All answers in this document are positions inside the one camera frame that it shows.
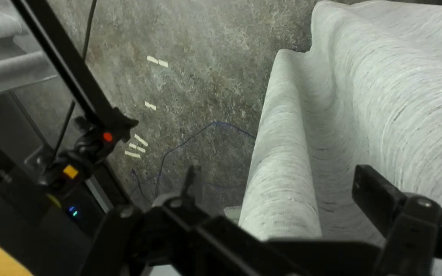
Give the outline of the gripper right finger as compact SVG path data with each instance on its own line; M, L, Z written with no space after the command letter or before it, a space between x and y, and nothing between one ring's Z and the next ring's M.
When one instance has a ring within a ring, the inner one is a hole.
M432 276L442 259L442 206L400 191L369 165L357 165L353 200L386 239L373 276Z

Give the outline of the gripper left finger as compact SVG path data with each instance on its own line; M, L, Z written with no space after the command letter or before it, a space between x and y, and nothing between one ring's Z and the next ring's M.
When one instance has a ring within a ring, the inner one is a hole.
M212 218L189 194L201 184L190 166L179 196L142 212L133 205L109 211L79 276L144 276L172 265L182 276L302 276L300 266L225 217Z

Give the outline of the grey white curtain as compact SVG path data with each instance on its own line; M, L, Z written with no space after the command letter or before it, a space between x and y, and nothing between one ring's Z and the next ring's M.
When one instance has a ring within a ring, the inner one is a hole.
M275 58L240 227L381 245L351 199L358 164L442 206L442 5L314 7L310 50Z
M56 76L14 5L10 0L0 0L0 93Z

